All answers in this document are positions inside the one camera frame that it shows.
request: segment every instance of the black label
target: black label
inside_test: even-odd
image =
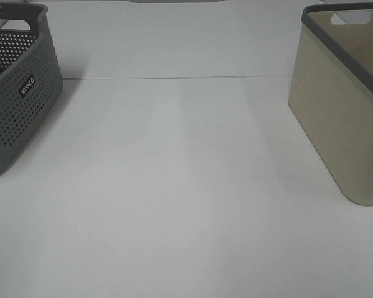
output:
[[[21,88],[19,88],[19,95],[24,98],[29,91],[33,88],[34,84],[36,83],[35,76],[33,73],[27,78],[27,80],[22,84]]]

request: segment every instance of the basket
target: basket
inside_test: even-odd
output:
[[[35,135],[63,88],[46,12],[43,5],[0,2],[0,19],[30,26],[0,29],[0,174]]]
[[[371,20],[331,21],[358,10]],[[289,105],[343,194],[373,205],[373,3],[310,6],[302,22]]]

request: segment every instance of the storage bin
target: storage bin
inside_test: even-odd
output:
[[[370,11],[366,24],[332,23]],[[289,105],[343,194],[373,205],[373,3],[310,6]]]
[[[63,88],[46,12],[38,4],[0,3],[0,19],[30,26],[0,29],[0,173],[35,135]]]

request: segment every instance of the perforated basket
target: perforated basket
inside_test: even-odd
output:
[[[63,88],[46,12],[38,4],[0,3],[0,19],[30,26],[0,29],[0,174],[34,136]]]

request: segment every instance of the beige storage bin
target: beige storage bin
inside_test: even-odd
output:
[[[366,24],[332,23],[370,11]],[[373,205],[373,3],[310,6],[289,105],[343,194]]]

